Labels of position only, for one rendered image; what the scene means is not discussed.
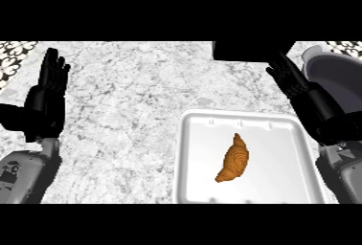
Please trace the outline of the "black appliance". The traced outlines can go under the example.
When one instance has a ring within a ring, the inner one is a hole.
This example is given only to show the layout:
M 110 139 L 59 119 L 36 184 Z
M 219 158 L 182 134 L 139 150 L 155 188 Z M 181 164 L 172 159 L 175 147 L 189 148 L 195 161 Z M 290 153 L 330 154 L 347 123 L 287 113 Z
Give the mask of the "black appliance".
M 274 54 L 288 53 L 294 41 L 215 41 L 213 58 L 222 61 L 268 62 Z

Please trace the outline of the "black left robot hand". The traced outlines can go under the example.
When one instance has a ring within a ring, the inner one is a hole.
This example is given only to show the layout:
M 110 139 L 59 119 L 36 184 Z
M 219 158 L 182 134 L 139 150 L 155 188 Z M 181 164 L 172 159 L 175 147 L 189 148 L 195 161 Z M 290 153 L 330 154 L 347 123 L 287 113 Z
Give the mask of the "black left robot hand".
M 25 141 L 58 138 L 65 123 L 65 92 L 71 65 L 58 50 L 48 49 L 39 84 L 30 88 L 24 106 L 0 103 L 0 125 L 24 133 Z

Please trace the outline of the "brown croissant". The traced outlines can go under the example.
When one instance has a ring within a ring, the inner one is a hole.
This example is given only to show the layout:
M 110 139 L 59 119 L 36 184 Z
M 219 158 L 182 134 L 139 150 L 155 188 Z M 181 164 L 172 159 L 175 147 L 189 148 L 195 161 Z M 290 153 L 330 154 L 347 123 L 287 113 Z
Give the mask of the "brown croissant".
M 223 181 L 234 180 L 237 177 L 241 177 L 247 169 L 247 162 L 249 162 L 247 143 L 243 140 L 241 135 L 235 134 L 234 144 L 231 145 L 226 151 L 222 170 L 217 173 L 215 180 L 220 183 Z

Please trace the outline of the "grey metal pot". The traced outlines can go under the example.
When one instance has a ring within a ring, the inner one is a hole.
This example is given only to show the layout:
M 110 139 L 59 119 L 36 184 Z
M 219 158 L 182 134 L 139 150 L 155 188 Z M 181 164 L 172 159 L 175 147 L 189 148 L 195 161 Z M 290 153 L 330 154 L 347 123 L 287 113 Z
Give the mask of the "grey metal pot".
M 303 52 L 303 74 L 312 90 L 306 99 L 324 115 L 362 111 L 362 61 L 324 52 L 315 45 Z

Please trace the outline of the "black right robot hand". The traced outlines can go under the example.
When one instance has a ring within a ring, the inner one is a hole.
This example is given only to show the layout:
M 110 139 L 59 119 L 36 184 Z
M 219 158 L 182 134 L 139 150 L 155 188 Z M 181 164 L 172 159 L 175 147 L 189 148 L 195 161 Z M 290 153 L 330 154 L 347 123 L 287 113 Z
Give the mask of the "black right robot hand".
M 284 53 L 274 54 L 266 72 L 290 99 L 312 138 L 324 145 L 362 141 L 362 112 L 345 111 L 324 87 L 308 80 Z

